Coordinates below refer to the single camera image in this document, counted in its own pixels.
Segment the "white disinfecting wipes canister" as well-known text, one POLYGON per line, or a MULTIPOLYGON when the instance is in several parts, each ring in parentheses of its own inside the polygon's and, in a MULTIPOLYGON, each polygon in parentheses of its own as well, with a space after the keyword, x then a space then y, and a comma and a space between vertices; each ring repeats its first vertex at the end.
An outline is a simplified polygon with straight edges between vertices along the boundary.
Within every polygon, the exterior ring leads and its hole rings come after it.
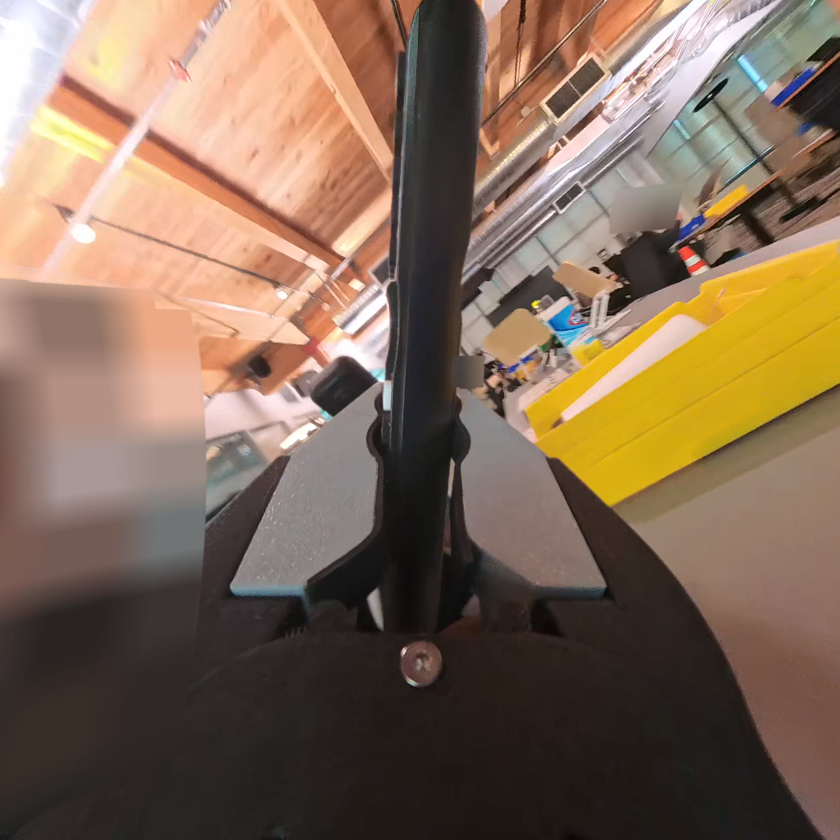
POLYGON ((545 312, 545 322, 556 340, 569 347, 588 328, 587 319, 578 304, 569 297, 561 297, 545 312))

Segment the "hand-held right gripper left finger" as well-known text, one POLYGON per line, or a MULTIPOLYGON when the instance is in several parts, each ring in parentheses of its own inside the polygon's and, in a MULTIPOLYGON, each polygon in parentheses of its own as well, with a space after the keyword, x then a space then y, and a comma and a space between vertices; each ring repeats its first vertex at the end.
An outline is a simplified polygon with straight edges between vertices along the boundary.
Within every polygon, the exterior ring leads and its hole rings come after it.
POLYGON ((356 606, 377 588, 385 567, 381 409, 375 384, 292 452, 232 595, 356 606))

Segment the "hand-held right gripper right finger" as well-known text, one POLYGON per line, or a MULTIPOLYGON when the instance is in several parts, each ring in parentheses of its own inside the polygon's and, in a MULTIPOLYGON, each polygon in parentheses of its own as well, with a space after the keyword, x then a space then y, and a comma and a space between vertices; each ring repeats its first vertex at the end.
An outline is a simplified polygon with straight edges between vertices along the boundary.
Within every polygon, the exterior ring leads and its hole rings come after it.
POLYGON ((473 393, 458 476, 476 593, 489 600, 598 600, 606 581, 542 452, 473 393))

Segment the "yellow plastic bin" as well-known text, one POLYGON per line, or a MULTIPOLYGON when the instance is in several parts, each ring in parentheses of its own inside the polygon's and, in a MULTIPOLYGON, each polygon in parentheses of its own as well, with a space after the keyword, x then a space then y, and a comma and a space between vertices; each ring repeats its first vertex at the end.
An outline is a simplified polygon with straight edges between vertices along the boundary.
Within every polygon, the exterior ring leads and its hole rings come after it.
POLYGON ((526 408, 536 444, 608 505, 839 383, 838 241, 704 282, 526 408), (707 325, 593 406, 562 411, 678 314, 707 325))

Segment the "black remote control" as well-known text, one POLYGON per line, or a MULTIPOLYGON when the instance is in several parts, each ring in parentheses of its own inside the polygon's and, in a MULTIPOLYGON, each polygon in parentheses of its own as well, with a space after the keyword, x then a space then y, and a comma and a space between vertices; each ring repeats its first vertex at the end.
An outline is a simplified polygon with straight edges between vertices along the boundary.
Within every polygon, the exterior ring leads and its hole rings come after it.
POLYGON ((409 31, 396 238, 396 344, 385 447, 384 627, 435 630, 453 457, 461 282, 487 57, 477 2, 421 2, 409 31))

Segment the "tan padded chair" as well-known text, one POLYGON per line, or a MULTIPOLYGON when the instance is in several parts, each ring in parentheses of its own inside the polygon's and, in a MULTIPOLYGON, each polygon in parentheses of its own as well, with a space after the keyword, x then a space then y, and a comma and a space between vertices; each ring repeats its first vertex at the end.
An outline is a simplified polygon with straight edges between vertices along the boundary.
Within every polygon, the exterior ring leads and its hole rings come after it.
POLYGON ((609 295, 619 287, 609 276, 584 269, 570 261, 564 261, 554 271, 553 279, 566 290, 574 292, 577 297, 584 296, 590 299, 603 292, 609 295))
POLYGON ((526 309, 516 309, 491 330, 481 344, 484 353, 511 368, 550 342, 553 331, 526 309))

